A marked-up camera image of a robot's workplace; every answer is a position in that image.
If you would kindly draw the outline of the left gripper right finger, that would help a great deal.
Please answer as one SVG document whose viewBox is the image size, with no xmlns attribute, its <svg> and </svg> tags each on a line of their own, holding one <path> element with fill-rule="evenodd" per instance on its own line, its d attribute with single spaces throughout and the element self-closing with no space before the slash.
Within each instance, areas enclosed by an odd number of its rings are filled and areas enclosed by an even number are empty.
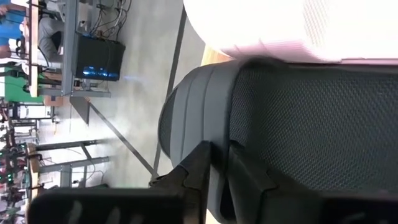
<svg viewBox="0 0 398 224">
<path fill-rule="evenodd" d="M 398 196 L 310 190 L 229 145 L 228 185 L 237 224 L 398 224 Z"/>
</svg>

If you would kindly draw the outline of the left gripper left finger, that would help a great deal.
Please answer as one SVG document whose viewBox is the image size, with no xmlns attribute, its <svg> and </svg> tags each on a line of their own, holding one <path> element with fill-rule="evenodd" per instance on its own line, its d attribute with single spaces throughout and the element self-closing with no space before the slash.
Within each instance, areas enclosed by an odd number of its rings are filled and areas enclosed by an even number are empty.
<svg viewBox="0 0 398 224">
<path fill-rule="evenodd" d="M 147 189 L 57 188 L 36 197 L 27 224 L 205 224 L 211 143 L 202 141 Z"/>
</svg>

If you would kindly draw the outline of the black slide sandal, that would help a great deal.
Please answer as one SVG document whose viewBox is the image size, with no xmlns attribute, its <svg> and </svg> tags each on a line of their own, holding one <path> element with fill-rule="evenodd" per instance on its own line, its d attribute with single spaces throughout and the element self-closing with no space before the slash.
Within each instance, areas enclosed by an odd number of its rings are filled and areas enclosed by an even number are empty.
<svg viewBox="0 0 398 224">
<path fill-rule="evenodd" d="M 167 98 L 159 144 L 173 169 L 211 143 L 206 212 L 237 224 L 229 145 L 310 190 L 398 196 L 398 66 L 249 58 L 198 67 Z"/>
</svg>

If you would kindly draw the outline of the pink slide sandal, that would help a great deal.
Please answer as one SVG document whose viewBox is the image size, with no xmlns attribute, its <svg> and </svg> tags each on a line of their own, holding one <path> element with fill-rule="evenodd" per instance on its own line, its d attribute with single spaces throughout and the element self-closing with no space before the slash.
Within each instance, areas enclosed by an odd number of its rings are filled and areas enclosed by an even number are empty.
<svg viewBox="0 0 398 224">
<path fill-rule="evenodd" d="M 206 45 L 230 57 L 398 65 L 398 0 L 183 0 Z"/>
</svg>

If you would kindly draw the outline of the wooden desk grey legs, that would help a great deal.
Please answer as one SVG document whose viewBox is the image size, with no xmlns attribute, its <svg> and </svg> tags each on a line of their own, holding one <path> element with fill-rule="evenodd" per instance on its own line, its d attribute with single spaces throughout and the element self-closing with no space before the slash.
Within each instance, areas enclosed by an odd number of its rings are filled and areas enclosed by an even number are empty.
<svg viewBox="0 0 398 224">
<path fill-rule="evenodd" d="M 36 68 L 33 68 L 34 63 L 29 62 L 30 95 L 37 97 L 39 95 L 49 96 L 79 96 L 79 97 L 104 97 L 109 98 L 111 93 L 109 91 L 96 91 L 90 88 L 87 83 L 81 90 L 75 89 L 73 86 L 75 81 L 75 66 L 77 63 L 77 9 L 78 0 L 68 0 L 66 2 L 66 19 L 65 19 L 65 37 L 63 38 L 63 63 L 62 63 L 62 82 L 60 88 L 41 88 L 37 83 Z"/>
<path fill-rule="evenodd" d="M 62 187 L 72 186 L 72 174 L 74 168 L 83 167 L 83 185 L 86 184 L 88 166 L 95 166 L 109 162 L 109 157 L 92 157 L 87 150 L 87 146 L 98 144 L 97 140 L 89 141 L 74 141 L 74 142 L 61 142 L 53 144 L 41 144 L 36 145 L 33 143 L 27 144 L 27 165 L 29 171 L 29 188 L 27 190 L 27 196 L 29 201 L 38 196 L 39 189 L 43 188 L 42 184 L 39 184 L 40 174 L 46 174 L 50 172 L 60 172 L 60 185 Z M 62 162 L 59 164 L 52 165 L 41 165 L 40 162 L 43 160 L 41 152 L 53 151 L 57 149 L 71 149 L 74 147 L 80 147 L 83 151 L 86 159 Z"/>
</svg>

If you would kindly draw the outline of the black computer tower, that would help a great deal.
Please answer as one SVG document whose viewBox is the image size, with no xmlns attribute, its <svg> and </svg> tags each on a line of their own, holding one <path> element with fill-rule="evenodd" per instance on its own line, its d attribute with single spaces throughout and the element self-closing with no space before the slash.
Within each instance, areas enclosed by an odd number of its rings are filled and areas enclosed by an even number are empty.
<svg viewBox="0 0 398 224">
<path fill-rule="evenodd" d="M 126 46 L 115 40 L 77 35 L 74 75 L 76 78 L 116 82 Z"/>
</svg>

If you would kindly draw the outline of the green board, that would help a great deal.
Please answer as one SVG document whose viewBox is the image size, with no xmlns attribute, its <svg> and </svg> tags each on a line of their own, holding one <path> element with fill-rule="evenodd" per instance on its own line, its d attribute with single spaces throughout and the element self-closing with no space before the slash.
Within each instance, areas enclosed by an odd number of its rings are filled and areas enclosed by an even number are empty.
<svg viewBox="0 0 398 224">
<path fill-rule="evenodd" d="M 44 101 L 42 96 L 31 97 L 29 93 L 23 91 L 22 87 L 25 85 L 23 78 L 5 78 L 5 99 L 7 101 L 25 102 L 25 103 L 42 103 Z"/>
</svg>

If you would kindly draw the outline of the person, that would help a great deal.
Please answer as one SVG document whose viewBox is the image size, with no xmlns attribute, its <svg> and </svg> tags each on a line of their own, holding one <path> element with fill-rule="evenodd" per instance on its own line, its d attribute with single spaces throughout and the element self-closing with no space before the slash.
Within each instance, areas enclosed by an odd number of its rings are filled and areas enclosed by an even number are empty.
<svg viewBox="0 0 398 224">
<path fill-rule="evenodd" d="M 10 39 L 19 39 L 22 37 L 20 24 L 23 23 L 26 13 L 29 10 L 11 0 L 0 0 L 0 17 L 5 16 L 11 21 L 0 22 L 0 58 L 11 56 L 9 46 Z M 57 32 L 64 31 L 64 23 L 50 17 L 43 17 L 39 21 L 38 28 L 38 46 L 42 50 L 47 60 L 51 62 L 62 62 L 63 56 L 58 53 L 58 49 L 52 41 L 52 36 Z"/>
</svg>

